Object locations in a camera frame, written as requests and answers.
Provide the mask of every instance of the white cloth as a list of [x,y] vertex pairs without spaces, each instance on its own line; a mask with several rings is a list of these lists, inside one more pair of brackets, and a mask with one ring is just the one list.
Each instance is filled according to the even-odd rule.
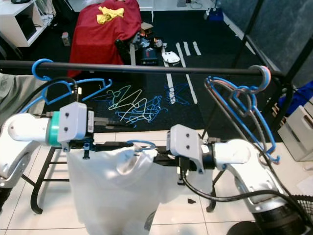
[[[133,148],[90,152],[89,160],[82,159],[83,150],[67,154],[78,217],[90,235],[147,235],[153,217],[146,223],[147,218],[159,203],[188,190],[177,185],[176,167],[153,163],[156,154],[144,151],[137,158]],[[203,183],[202,177],[211,188],[212,171],[197,179]],[[197,185],[190,174],[188,178]]]

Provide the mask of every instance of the black cable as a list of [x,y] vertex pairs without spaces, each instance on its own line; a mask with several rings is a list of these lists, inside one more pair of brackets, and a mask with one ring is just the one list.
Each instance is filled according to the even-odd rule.
[[51,81],[48,81],[44,84],[42,84],[39,88],[37,88],[32,94],[30,94],[25,101],[16,109],[16,111],[14,112],[15,114],[19,113],[39,92],[41,92],[44,88],[55,84],[57,82],[60,81],[66,81],[66,82],[71,82],[74,84],[74,93],[77,94],[78,92],[78,86],[77,86],[77,82],[75,81],[75,79],[70,78],[70,77],[62,77],[62,78],[56,78],[53,79]]
[[264,194],[277,195],[277,196],[283,198],[291,206],[293,206],[298,211],[298,213],[301,216],[301,218],[303,219],[303,221],[305,221],[307,223],[307,225],[309,225],[310,227],[313,227],[313,224],[312,224],[312,222],[310,220],[310,217],[305,213],[304,209],[299,205],[299,203],[294,199],[294,197],[291,195],[291,193],[286,189],[286,187],[281,183],[281,181],[277,177],[274,169],[271,166],[271,162],[269,161],[267,156],[264,154],[264,152],[258,146],[256,146],[256,148],[262,154],[262,156],[264,157],[265,161],[267,162],[270,170],[272,171],[273,175],[275,176],[275,178],[277,179],[277,181],[281,185],[281,187],[286,191],[288,196],[286,196],[284,194],[281,194],[280,192],[273,191],[273,190],[259,190],[259,191],[255,191],[255,192],[242,193],[242,194],[239,194],[239,195],[229,196],[229,197],[216,197],[216,196],[212,196],[210,194],[206,194],[206,193],[196,189],[195,187],[193,187],[187,181],[185,171],[187,170],[188,165],[186,165],[187,161],[184,158],[181,158],[179,160],[180,177],[183,180],[183,182],[186,184],[186,186],[191,191],[193,191],[195,194],[197,194],[197,195],[199,195],[199,196],[201,196],[201,197],[203,197],[205,199],[213,200],[213,201],[217,201],[217,202],[238,201],[238,200],[241,200],[241,199],[246,199],[246,198],[249,198],[249,197],[258,196],[258,195],[264,195]]
[[264,160],[267,163],[267,166],[269,167],[270,171],[272,172],[272,174],[274,175],[275,179],[277,180],[278,184],[283,188],[283,190],[288,194],[290,200],[293,201],[293,205],[297,208],[299,214],[301,215],[302,219],[304,221],[307,221],[308,224],[310,224],[311,227],[313,227],[313,223],[311,221],[311,218],[308,216],[308,214],[305,212],[305,210],[303,209],[303,207],[298,203],[298,201],[295,199],[295,197],[289,192],[289,190],[286,188],[286,186],[281,182],[281,180],[279,179],[279,177],[277,176],[274,168],[271,165],[271,161],[268,159],[268,157],[266,156],[266,154],[261,150],[261,148],[259,146],[257,146],[256,144],[252,143],[254,145],[254,147],[259,151],[259,153],[263,156]]

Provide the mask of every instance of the white box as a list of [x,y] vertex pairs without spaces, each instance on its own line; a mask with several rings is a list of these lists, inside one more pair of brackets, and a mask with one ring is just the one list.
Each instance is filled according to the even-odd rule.
[[313,118],[303,106],[287,118],[278,134],[296,161],[313,161]]
[[305,110],[313,117],[313,105],[307,102],[304,105]]

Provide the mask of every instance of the white shelf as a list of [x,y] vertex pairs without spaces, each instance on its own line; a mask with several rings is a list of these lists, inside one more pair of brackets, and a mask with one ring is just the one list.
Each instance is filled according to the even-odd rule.
[[[32,19],[34,25],[41,26],[36,27],[36,32],[28,40],[16,20],[16,16],[19,13],[28,15]],[[40,15],[37,5],[33,0],[22,4],[12,4],[10,0],[0,3],[0,31],[16,47],[31,46],[44,29],[51,24],[51,21],[50,14],[45,16]]]
[[16,16],[28,6],[30,6],[33,1],[21,4],[13,4],[11,1],[2,1],[0,3],[0,15],[1,16]]

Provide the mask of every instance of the gray cloth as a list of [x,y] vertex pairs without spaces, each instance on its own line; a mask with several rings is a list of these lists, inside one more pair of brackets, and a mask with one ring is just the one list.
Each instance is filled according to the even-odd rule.
[[[0,73],[0,125],[14,114],[23,101],[44,81],[32,75],[9,75]],[[28,112],[40,114],[45,102],[40,101],[33,105]]]

